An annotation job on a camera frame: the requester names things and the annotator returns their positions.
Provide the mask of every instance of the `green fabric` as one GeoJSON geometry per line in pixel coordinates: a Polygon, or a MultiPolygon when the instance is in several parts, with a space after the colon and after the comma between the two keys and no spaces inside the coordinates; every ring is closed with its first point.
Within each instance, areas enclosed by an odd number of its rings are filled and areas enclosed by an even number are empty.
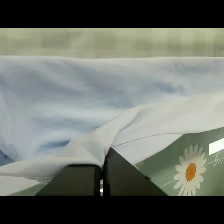
{"type": "Polygon", "coordinates": [[[44,186],[45,184],[38,184],[23,191],[16,192],[11,196],[35,196],[44,186]]]}
{"type": "Polygon", "coordinates": [[[193,192],[196,196],[224,195],[222,164],[224,150],[209,155],[209,144],[222,138],[224,138],[224,128],[185,134],[166,149],[137,164],[136,167],[168,195],[185,193],[194,195],[193,192]]]}
{"type": "Polygon", "coordinates": [[[224,56],[224,28],[0,28],[1,55],[224,56]]]}

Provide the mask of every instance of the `checkered tablecloth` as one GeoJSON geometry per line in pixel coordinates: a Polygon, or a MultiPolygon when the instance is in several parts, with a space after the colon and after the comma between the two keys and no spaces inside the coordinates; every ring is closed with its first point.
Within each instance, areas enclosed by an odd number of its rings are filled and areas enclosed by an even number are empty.
{"type": "Polygon", "coordinates": [[[0,28],[0,55],[224,56],[223,28],[0,28]]]}

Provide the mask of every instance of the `daisy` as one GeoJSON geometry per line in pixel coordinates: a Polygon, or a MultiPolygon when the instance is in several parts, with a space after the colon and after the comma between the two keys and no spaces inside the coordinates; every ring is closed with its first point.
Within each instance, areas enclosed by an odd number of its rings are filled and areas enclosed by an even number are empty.
{"type": "Polygon", "coordinates": [[[206,171],[204,156],[202,147],[198,149],[197,145],[194,148],[191,145],[189,150],[184,150],[184,156],[179,157],[180,165],[176,166],[178,174],[174,176],[177,180],[174,189],[180,188],[178,196],[195,195],[196,188],[200,189],[200,183],[204,181],[201,174],[206,171]]]}

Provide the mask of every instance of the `orange flower center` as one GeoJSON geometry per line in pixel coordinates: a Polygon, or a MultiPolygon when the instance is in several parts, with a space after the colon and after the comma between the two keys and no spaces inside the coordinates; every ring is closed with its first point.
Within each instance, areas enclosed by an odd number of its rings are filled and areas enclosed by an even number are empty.
{"type": "Polygon", "coordinates": [[[186,179],[187,181],[191,181],[194,179],[196,174],[196,165],[195,163],[191,163],[186,169],[186,179]]]}

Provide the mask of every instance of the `plaid fabric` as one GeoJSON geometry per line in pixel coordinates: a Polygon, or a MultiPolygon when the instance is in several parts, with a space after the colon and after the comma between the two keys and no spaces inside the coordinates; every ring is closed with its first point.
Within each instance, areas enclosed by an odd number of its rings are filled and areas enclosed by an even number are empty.
{"type": "Polygon", "coordinates": [[[0,28],[1,55],[224,56],[223,28],[0,28]]]}

